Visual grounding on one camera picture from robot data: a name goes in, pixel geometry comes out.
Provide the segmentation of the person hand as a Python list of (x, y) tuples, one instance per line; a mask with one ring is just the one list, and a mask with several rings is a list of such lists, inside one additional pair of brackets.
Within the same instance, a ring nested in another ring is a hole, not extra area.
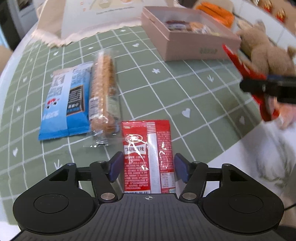
[(295, 123), (295, 104), (278, 102), (276, 97), (267, 97), (265, 101), (271, 120), (279, 129), (284, 130)]

